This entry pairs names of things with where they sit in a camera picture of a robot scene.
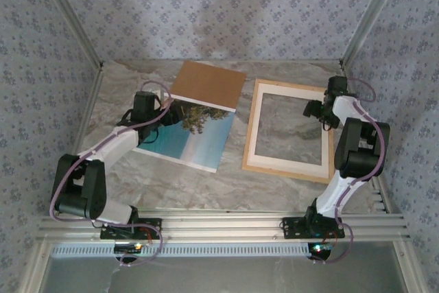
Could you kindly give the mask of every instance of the landscape photo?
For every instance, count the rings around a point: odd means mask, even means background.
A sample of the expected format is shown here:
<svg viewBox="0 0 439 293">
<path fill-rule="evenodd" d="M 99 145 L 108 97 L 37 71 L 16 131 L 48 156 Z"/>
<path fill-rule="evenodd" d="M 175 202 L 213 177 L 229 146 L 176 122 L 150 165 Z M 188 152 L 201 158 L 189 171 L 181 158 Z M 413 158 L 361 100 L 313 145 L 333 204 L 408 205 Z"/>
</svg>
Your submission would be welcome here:
<svg viewBox="0 0 439 293">
<path fill-rule="evenodd" d="M 233 112 L 175 99 L 182 119 L 158 127 L 135 150 L 158 158 L 215 173 L 232 126 Z"/>
</svg>

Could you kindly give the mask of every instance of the empty picture frame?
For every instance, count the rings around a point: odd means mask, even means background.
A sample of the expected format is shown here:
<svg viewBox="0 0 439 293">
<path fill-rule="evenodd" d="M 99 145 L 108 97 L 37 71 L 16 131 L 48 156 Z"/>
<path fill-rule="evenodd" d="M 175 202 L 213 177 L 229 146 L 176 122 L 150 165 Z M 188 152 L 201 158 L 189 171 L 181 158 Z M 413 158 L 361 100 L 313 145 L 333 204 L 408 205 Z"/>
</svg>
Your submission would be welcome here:
<svg viewBox="0 0 439 293">
<path fill-rule="evenodd" d="M 321 87 L 256 79 L 242 168 L 254 172 L 328 184 L 334 175 L 334 138 L 332 130 L 327 132 L 322 128 L 321 165 L 288 161 L 255 154 L 263 94 L 323 101 L 324 91 L 325 89 Z"/>
</svg>

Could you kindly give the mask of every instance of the brown cardboard backing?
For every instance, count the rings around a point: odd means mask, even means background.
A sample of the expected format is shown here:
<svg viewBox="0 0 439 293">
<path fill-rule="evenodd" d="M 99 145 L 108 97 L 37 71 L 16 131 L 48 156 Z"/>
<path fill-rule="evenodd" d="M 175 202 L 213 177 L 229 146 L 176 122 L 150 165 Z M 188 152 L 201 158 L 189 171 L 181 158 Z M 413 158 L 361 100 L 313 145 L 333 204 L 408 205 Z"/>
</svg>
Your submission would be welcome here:
<svg viewBox="0 0 439 293">
<path fill-rule="evenodd" d="M 171 87 L 171 94 L 236 109 L 246 74 L 185 62 Z"/>
</svg>

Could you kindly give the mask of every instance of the gray marble tabletop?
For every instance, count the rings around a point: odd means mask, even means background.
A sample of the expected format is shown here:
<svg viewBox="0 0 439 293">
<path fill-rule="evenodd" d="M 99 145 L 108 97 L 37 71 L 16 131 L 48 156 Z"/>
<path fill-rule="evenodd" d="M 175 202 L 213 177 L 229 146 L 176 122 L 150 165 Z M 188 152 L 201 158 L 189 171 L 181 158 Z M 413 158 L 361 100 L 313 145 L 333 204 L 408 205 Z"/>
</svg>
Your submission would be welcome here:
<svg viewBox="0 0 439 293">
<path fill-rule="evenodd" d="M 326 185 L 241 169 L 254 80 L 263 78 L 326 87 L 336 65 L 291 61 L 211 61 L 210 65 L 247 73 L 221 163 L 215 174 L 129 152 L 107 173 L 114 200 L 138 207 L 305 211 Z M 178 60 L 107 62 L 82 149 L 105 137 L 132 107 L 147 79 L 170 86 L 182 65 Z M 303 102 L 268 95 L 261 111 L 257 154 L 311 163 L 320 161 L 320 124 L 301 115 Z M 364 185 L 349 200 L 347 213 L 372 211 L 372 187 Z"/>
</svg>

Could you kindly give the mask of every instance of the wall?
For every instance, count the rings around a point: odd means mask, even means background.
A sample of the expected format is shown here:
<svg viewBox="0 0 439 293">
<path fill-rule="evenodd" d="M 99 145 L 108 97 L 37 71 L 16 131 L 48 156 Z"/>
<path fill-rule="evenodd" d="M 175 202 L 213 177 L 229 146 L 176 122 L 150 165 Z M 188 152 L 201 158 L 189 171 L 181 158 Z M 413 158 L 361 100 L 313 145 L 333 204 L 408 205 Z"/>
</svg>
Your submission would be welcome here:
<svg viewBox="0 0 439 293">
<path fill-rule="evenodd" d="M 337 59 L 370 0 L 69 0 L 102 60 Z"/>
<path fill-rule="evenodd" d="M 377 102 L 364 105 L 392 127 L 384 174 L 432 292 L 439 292 L 438 50 L 438 0 L 389 0 L 348 70 L 373 85 Z"/>
<path fill-rule="evenodd" d="M 95 70 L 51 0 L 0 8 L 0 292 L 15 292 Z"/>
</svg>

